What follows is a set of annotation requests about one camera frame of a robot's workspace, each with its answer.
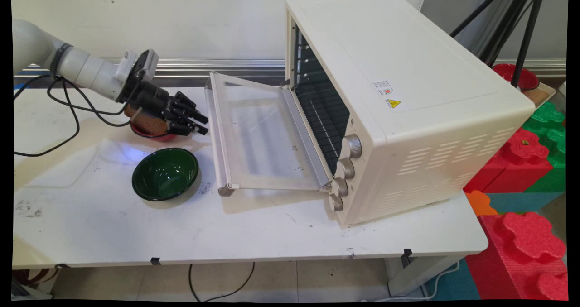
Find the warning label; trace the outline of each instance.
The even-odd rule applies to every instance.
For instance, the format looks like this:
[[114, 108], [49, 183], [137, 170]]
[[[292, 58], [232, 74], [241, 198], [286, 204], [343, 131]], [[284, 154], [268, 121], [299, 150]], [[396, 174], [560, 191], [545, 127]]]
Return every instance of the warning label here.
[[384, 80], [384, 81], [374, 82], [372, 84], [374, 85], [375, 90], [381, 95], [381, 97], [383, 98], [385, 103], [387, 103], [387, 105], [389, 105], [389, 108], [394, 109], [395, 107], [397, 107], [397, 105], [401, 104], [401, 101], [389, 99], [391, 97], [391, 94], [393, 94], [395, 92], [395, 90], [393, 89], [393, 86], [389, 83], [389, 81]]
[[397, 107], [397, 105], [400, 105], [401, 101], [396, 101], [396, 100], [391, 100], [391, 99], [387, 99], [387, 101], [389, 102], [389, 105], [391, 106], [391, 108], [395, 108]]

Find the black pole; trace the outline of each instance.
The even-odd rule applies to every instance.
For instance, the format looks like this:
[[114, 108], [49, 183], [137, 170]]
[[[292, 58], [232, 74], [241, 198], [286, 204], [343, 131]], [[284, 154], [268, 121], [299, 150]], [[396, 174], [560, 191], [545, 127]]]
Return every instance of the black pole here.
[[517, 18], [516, 22], [514, 22], [514, 24], [512, 24], [510, 26], [509, 31], [507, 31], [503, 34], [501, 40], [499, 41], [499, 45], [498, 45], [497, 49], [495, 49], [495, 54], [493, 55], [493, 59], [491, 59], [490, 66], [495, 63], [495, 59], [497, 59], [500, 51], [503, 48], [503, 45], [505, 45], [505, 43], [508, 42], [509, 37], [512, 35], [513, 31], [516, 29], [517, 24], [520, 22], [520, 20], [522, 19], [522, 17], [524, 16], [526, 11], [528, 10], [528, 8], [530, 8], [530, 6], [533, 3], [534, 3], [534, 0], [531, 0], [530, 3], [526, 5], [524, 10], [522, 10], [522, 12], [520, 13], [520, 16]]
[[479, 7], [476, 8], [476, 10], [473, 10], [473, 12], [464, 20], [461, 22], [461, 24], [456, 27], [455, 30], [453, 30], [449, 36], [451, 36], [452, 38], [454, 38], [456, 35], [458, 35], [468, 24], [471, 23], [471, 21], [477, 17], [477, 15], [479, 15], [481, 12], [483, 12], [483, 10], [485, 8], [487, 8], [487, 6], [489, 6], [489, 4], [491, 4], [491, 2], [493, 2], [493, 0], [484, 0], [481, 5], [479, 5]]
[[526, 25], [524, 39], [522, 40], [522, 46], [520, 47], [520, 53], [517, 56], [516, 70], [513, 71], [512, 86], [514, 87], [516, 87], [517, 83], [520, 81], [522, 67], [524, 66], [526, 53], [528, 53], [528, 47], [530, 46], [530, 40], [532, 39], [532, 33], [534, 32], [534, 27], [536, 25], [536, 20], [538, 19], [538, 13], [540, 11], [541, 5], [542, 0], [534, 0], [532, 10], [530, 11], [530, 17], [528, 18], [528, 25]]
[[498, 53], [498, 47], [502, 43], [505, 35], [512, 29], [514, 22], [516, 22], [518, 16], [524, 9], [527, 0], [513, 0], [506, 13], [502, 17], [499, 25], [491, 35], [489, 42], [485, 45], [483, 49], [480, 60], [487, 64], [489, 67], [493, 65], [495, 57]]

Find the table leg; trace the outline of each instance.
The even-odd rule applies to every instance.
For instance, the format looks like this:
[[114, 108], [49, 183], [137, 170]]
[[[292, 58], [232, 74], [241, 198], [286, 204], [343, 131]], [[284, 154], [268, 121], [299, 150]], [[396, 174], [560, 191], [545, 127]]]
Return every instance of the table leg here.
[[406, 268], [402, 267], [400, 258], [386, 258], [385, 265], [389, 275], [387, 284], [391, 297], [406, 296], [462, 258], [464, 256], [417, 257]]

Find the bread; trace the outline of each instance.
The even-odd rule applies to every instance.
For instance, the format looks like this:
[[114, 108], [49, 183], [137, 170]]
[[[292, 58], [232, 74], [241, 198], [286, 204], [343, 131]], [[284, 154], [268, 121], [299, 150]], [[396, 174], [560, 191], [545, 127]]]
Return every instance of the bread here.
[[[133, 116], [137, 111], [131, 107], [131, 105], [127, 105], [125, 107], [125, 115], [127, 117]], [[146, 115], [145, 113], [141, 112], [131, 121], [131, 123], [142, 133], [156, 136], [162, 135], [167, 133], [167, 123], [165, 120], [157, 117], [151, 117], [150, 115]]]

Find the yellow warning sticker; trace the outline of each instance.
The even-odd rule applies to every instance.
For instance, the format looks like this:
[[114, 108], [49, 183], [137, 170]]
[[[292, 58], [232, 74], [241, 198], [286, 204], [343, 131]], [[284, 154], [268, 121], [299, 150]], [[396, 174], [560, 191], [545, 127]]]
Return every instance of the yellow warning sticker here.
[[391, 108], [396, 107], [401, 102], [401, 101], [396, 101], [396, 100], [391, 100], [391, 99], [387, 99], [387, 101], [389, 101], [389, 105], [391, 106]]

